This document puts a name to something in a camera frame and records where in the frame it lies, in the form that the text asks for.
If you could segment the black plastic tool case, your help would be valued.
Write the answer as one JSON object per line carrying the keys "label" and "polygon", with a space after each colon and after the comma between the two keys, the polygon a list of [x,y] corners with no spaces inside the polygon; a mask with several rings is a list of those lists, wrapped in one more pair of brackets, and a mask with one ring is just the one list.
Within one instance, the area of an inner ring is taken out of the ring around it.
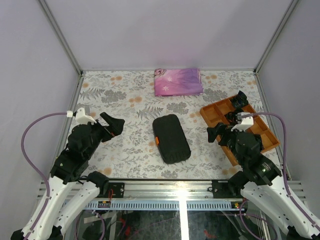
{"label": "black plastic tool case", "polygon": [[191,149],[175,114],[156,118],[152,123],[155,143],[164,163],[177,164],[188,160]]}

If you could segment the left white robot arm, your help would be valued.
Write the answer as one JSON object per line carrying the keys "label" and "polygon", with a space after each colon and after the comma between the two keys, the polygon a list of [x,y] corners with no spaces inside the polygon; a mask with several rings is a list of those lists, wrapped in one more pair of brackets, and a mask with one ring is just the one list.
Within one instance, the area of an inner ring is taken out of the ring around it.
{"label": "left white robot arm", "polygon": [[66,201],[72,188],[81,180],[98,146],[121,135],[125,120],[102,112],[100,116],[107,124],[101,125],[98,120],[87,115],[83,107],[76,112],[62,112],[61,115],[75,118],[78,125],[71,130],[66,147],[56,158],[49,177],[27,156],[26,135],[22,135],[22,154],[43,179],[45,192],[28,223],[12,233],[12,240],[62,240],[84,207],[94,198],[105,197],[110,192],[109,178],[99,171],[93,171],[88,174],[78,193]]}

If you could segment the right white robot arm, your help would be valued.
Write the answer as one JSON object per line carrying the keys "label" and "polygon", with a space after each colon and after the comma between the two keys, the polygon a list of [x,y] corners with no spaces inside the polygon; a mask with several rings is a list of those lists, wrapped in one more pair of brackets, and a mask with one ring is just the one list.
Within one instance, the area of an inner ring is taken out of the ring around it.
{"label": "right white robot arm", "polygon": [[235,156],[241,170],[225,186],[233,197],[254,203],[272,219],[290,240],[318,240],[320,220],[288,186],[285,175],[261,151],[260,135],[233,130],[219,122],[207,128],[208,142],[220,136],[218,144]]}

